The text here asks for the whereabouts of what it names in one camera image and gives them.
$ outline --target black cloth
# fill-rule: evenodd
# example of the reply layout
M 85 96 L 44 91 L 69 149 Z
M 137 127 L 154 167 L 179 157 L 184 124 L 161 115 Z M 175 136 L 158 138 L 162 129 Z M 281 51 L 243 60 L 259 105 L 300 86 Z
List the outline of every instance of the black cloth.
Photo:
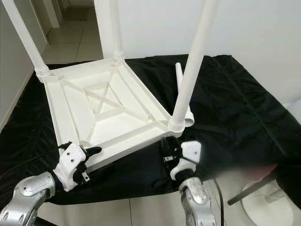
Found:
M 126 60 L 157 100 L 172 114 L 177 98 L 175 63 L 184 70 L 187 55 Z M 50 69 L 67 65 L 50 65 Z M 298 164 L 301 126 L 293 116 L 232 56 L 206 56 L 191 98 L 195 124 L 182 141 L 202 143 L 196 175 L 212 178 L 221 170 L 273 163 Z M 22 178 L 53 169 L 58 163 L 56 139 L 45 89 L 33 75 L 0 134 L 0 174 L 38 154 L 43 158 L 15 170 L 0 181 L 0 209 Z M 177 190 L 159 153 L 159 142 L 91 174 L 91 184 L 59 192 L 50 201 L 76 204 L 170 193 Z M 298 188 L 286 177 L 285 191 L 296 204 Z

